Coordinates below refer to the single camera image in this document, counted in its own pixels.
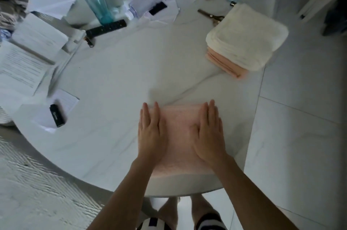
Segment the folded towel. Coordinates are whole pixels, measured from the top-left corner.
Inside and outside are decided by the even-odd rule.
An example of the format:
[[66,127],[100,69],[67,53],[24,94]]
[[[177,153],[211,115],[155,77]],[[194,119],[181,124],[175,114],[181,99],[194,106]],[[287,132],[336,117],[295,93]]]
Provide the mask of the folded towel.
[[206,58],[213,64],[222,68],[228,74],[236,77],[237,79],[242,79],[248,73],[248,70],[238,66],[237,64],[231,62],[224,56],[220,55],[218,52],[215,52],[210,47],[207,47]]
[[197,156],[189,127],[199,124],[201,105],[167,106],[160,109],[166,119],[169,145],[167,152],[154,168],[152,177],[165,177],[178,174],[213,174],[211,168]]
[[288,36],[283,24],[237,3],[206,36],[216,53],[249,71],[264,67]]

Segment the black remote control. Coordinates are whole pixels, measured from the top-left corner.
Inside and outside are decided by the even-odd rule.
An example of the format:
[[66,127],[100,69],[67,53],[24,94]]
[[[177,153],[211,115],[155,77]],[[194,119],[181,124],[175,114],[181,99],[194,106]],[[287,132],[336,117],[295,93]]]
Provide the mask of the black remote control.
[[111,22],[109,24],[103,25],[103,26],[99,26],[90,30],[86,30],[86,34],[87,37],[89,39],[93,39],[94,37],[97,37],[99,35],[114,31],[114,30],[118,30],[118,29],[122,29],[124,27],[127,26],[127,23],[125,22],[125,20],[118,20],[118,21],[114,21]]

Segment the striped shorts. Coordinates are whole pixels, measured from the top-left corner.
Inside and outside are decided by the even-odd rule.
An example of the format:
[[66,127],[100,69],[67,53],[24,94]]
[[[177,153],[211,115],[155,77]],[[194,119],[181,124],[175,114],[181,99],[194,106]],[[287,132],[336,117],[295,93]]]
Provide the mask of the striped shorts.
[[[218,214],[209,213],[202,216],[198,221],[195,230],[228,230]],[[171,229],[167,223],[156,217],[143,221],[137,230],[175,230]]]

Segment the marble table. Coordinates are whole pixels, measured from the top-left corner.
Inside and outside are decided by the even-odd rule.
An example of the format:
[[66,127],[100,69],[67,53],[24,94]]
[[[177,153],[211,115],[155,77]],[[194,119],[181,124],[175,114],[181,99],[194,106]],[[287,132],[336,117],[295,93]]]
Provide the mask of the marble table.
[[[275,0],[243,0],[273,16]],[[23,105],[15,124],[48,160],[78,179],[114,191],[137,156],[137,123],[143,102],[197,104],[215,99],[226,148],[243,169],[263,71],[238,81],[204,57],[212,22],[197,13],[230,10],[225,0],[196,0],[171,25],[143,24],[83,44],[58,88],[80,99],[66,125],[50,134],[31,123],[36,105]],[[215,175],[150,179],[147,196],[203,193],[221,188]]]

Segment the peach towel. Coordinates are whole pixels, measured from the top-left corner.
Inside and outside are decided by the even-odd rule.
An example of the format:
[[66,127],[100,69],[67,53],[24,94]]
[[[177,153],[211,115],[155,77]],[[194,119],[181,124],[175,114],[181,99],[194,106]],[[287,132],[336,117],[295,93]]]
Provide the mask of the peach towel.
[[213,174],[211,168],[197,156],[189,127],[199,124],[201,105],[173,105],[160,109],[166,119],[169,144],[163,159],[154,168],[152,177],[178,174]]
[[241,66],[233,63],[229,59],[225,58],[223,55],[220,55],[218,52],[212,50],[210,47],[207,47],[206,58],[211,63],[222,68],[228,74],[232,75],[233,77],[236,77],[237,79],[244,78],[248,73],[247,69],[242,68]]

